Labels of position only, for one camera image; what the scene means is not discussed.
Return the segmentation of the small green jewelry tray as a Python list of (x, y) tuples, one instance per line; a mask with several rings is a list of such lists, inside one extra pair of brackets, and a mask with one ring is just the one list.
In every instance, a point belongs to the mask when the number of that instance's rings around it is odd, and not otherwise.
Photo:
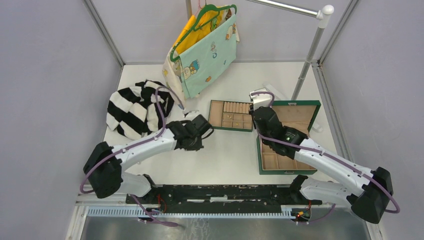
[[(217, 130), (252, 132), (253, 120), (249, 114), (252, 106), (249, 102), (211, 100), (208, 121)], [(240, 126), (234, 127), (234, 122), (238, 122)]]

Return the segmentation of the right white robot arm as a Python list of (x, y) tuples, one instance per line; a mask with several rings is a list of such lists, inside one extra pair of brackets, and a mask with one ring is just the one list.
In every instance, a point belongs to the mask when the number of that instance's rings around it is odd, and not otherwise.
[(350, 207), (359, 218), (372, 224), (378, 224), (384, 213), (400, 212), (393, 197), (391, 173), (385, 168), (372, 170), (327, 151), (307, 134), (283, 125), (271, 107), (252, 106), (249, 114), (261, 145), (279, 157), (307, 164), (335, 180), (297, 176), (288, 191), (293, 203), (317, 200)]

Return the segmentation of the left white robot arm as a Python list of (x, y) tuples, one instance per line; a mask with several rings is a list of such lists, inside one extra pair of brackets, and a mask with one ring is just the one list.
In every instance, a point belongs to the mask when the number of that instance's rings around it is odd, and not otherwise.
[(154, 183), (147, 175), (135, 175), (127, 169), (161, 153), (198, 151), (203, 148), (202, 140), (212, 133), (212, 125), (199, 114), (192, 120), (171, 121), (160, 131), (126, 144), (111, 146), (101, 142), (83, 167), (84, 181), (89, 182), (99, 199), (122, 193), (151, 204), (157, 198)]

